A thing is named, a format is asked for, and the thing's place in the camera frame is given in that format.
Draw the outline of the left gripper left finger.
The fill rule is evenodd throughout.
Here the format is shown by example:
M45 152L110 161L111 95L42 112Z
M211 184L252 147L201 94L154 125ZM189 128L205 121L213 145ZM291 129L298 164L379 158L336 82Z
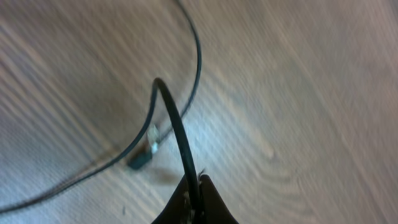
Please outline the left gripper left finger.
M184 175L165 208L152 224L191 224L195 222L194 219L195 209L192 203L190 186Z

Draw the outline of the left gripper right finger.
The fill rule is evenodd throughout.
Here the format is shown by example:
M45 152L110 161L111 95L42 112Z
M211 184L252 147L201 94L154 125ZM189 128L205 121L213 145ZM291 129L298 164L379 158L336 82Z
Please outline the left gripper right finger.
M205 224L238 224L229 212L210 177L200 175L200 195L203 204L201 223Z

